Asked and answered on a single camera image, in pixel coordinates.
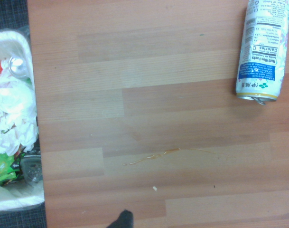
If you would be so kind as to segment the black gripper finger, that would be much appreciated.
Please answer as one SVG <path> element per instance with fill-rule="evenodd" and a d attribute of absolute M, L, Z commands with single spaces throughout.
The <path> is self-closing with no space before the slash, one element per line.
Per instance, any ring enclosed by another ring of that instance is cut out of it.
<path fill-rule="evenodd" d="M 118 218 L 113 221 L 107 228 L 133 228 L 134 216 L 133 213 L 127 209 L 122 211 Z"/>

